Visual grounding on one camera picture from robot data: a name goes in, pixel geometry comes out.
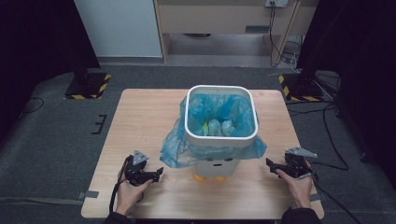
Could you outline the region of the grey desk label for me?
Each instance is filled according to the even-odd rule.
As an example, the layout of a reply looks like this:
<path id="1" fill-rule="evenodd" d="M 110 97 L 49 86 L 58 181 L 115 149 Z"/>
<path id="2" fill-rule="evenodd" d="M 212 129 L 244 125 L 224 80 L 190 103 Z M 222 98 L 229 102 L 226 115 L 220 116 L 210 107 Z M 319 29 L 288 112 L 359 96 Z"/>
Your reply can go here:
<path id="1" fill-rule="evenodd" d="M 264 34 L 270 31 L 269 25 L 247 25 L 245 28 L 246 34 Z"/>

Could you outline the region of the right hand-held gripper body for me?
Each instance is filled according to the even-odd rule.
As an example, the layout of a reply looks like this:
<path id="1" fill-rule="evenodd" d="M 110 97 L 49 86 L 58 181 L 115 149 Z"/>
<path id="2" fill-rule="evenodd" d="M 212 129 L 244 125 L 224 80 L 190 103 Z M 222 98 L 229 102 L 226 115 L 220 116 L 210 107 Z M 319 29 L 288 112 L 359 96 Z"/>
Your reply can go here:
<path id="1" fill-rule="evenodd" d="M 313 174 L 313 170 L 306 164 L 305 158 L 316 158 L 317 153 L 302 147 L 291 147 L 285 150 L 286 173 L 293 178 L 305 178 Z"/>

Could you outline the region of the black curtain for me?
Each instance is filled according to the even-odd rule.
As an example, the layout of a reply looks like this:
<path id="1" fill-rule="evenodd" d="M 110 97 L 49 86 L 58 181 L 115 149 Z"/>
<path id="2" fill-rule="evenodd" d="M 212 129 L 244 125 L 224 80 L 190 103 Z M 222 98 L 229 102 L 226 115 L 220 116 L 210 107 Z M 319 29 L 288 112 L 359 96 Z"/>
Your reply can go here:
<path id="1" fill-rule="evenodd" d="M 0 0 L 0 141 L 38 83 L 73 72 L 88 87 L 98 66 L 75 0 Z"/>
<path id="2" fill-rule="evenodd" d="M 318 0 L 298 66 L 339 75 L 346 124 L 396 189 L 396 0 Z"/>

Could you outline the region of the white cabinet panel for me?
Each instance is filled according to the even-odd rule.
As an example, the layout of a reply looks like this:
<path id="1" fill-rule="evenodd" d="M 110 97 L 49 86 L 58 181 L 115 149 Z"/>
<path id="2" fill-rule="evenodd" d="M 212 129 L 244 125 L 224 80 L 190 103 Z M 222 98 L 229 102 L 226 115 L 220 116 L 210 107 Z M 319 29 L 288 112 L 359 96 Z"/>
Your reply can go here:
<path id="1" fill-rule="evenodd" d="M 161 58 L 153 0 L 74 0 L 98 57 Z"/>

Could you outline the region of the black striped stand base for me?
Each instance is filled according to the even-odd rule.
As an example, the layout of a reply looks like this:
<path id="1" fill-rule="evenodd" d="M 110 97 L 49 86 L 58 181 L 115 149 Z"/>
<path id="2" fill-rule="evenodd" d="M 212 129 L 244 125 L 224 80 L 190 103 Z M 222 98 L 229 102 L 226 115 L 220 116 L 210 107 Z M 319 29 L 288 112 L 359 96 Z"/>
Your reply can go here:
<path id="1" fill-rule="evenodd" d="M 77 100 L 99 99 L 103 95 L 110 78 L 111 75 L 107 73 L 91 73 L 88 81 L 82 83 L 75 77 L 64 93 L 64 98 Z"/>
<path id="2" fill-rule="evenodd" d="M 292 101 L 323 101 L 320 87 L 313 82 L 300 84 L 299 76 L 299 74 L 283 74 L 278 77 L 285 98 Z"/>

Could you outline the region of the light wooden desk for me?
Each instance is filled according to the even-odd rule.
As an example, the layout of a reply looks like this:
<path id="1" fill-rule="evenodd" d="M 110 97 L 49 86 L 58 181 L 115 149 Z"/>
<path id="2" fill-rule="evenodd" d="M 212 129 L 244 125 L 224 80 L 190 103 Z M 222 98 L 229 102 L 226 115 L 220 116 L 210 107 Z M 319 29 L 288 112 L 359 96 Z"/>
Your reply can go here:
<path id="1" fill-rule="evenodd" d="M 269 25 L 261 34 L 273 63 L 291 36 L 304 36 L 319 0 L 289 0 L 286 7 L 266 7 L 266 0 L 153 0 L 163 55 L 172 34 L 246 35 L 247 25 Z"/>

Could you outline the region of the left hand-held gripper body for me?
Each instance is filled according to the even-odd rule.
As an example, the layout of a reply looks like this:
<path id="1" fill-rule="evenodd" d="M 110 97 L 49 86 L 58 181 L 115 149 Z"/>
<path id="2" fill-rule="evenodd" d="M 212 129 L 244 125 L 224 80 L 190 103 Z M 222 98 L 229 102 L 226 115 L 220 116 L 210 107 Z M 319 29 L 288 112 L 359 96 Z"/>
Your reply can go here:
<path id="1" fill-rule="evenodd" d="M 144 168 L 147 164 L 148 156 L 144 153 L 136 150 L 133 155 L 127 158 L 127 164 L 125 167 L 125 178 L 133 186 L 139 186 L 144 184 L 146 181 L 153 178 L 152 172 L 145 172 Z"/>

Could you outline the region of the person's right hand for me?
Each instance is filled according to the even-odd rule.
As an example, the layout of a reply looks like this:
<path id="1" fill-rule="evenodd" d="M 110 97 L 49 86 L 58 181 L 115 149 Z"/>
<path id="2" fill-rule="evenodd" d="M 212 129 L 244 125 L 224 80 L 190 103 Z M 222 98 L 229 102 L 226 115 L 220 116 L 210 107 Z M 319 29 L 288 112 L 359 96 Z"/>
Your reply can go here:
<path id="1" fill-rule="evenodd" d="M 311 189 L 313 186 L 313 180 L 309 177 L 304 178 L 292 178 L 282 170 L 277 169 L 276 173 L 288 184 L 290 194 L 293 198 L 291 204 L 292 209 L 296 208 L 310 208 L 311 207 Z"/>

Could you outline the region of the clear crumpled plastic wrapper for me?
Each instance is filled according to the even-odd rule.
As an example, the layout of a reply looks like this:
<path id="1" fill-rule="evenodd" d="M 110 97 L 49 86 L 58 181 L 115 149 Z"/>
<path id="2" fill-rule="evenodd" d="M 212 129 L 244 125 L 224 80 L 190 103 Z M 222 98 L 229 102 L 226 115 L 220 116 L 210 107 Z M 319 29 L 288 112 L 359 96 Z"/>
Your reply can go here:
<path id="1" fill-rule="evenodd" d="M 217 119 L 208 122 L 208 134 L 210 136 L 222 136 L 222 125 Z"/>
<path id="2" fill-rule="evenodd" d="M 231 120 L 224 120 L 221 124 L 221 131 L 223 136 L 230 136 L 234 131 L 233 122 Z"/>

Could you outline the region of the person's left hand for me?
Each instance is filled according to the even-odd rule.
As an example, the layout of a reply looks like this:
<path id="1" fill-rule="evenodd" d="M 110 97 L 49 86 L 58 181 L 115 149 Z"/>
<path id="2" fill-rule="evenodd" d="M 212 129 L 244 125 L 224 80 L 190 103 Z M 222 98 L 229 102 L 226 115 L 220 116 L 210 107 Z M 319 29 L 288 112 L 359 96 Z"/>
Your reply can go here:
<path id="1" fill-rule="evenodd" d="M 153 183 L 152 180 L 146 181 L 140 186 L 133 186 L 128 180 L 123 180 L 117 192 L 117 208 L 118 214 L 127 216 L 131 209 L 141 199 L 144 191 Z"/>

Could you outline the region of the blue plastic trash bag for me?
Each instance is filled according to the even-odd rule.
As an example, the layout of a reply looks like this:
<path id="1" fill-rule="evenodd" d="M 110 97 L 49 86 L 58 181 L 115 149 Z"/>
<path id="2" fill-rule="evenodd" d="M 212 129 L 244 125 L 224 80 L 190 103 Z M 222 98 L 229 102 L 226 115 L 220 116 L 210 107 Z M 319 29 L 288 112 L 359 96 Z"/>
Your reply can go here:
<path id="1" fill-rule="evenodd" d="M 192 166 L 199 161 L 238 159 L 259 159 L 266 145 L 259 136 L 246 147 L 199 147 L 187 139 L 186 131 L 199 137 L 246 137 L 254 131 L 254 111 L 247 98 L 236 94 L 198 93 L 180 103 L 180 118 L 173 130 L 163 140 L 160 160 L 171 168 Z M 204 136 L 203 123 L 217 119 L 233 122 L 230 136 Z"/>

